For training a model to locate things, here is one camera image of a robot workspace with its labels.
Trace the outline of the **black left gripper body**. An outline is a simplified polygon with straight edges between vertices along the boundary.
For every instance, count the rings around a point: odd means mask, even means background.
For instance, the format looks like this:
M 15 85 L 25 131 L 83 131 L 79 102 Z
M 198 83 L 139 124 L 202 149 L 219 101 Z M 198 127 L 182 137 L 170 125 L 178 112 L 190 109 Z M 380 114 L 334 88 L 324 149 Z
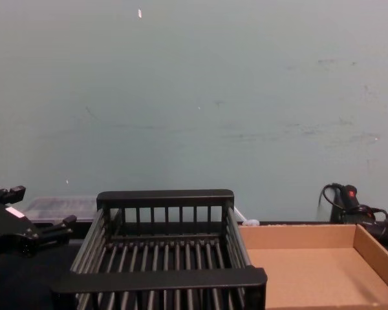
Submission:
M 0 203 L 0 254 L 32 255 L 38 248 L 39 235 L 23 213 Z

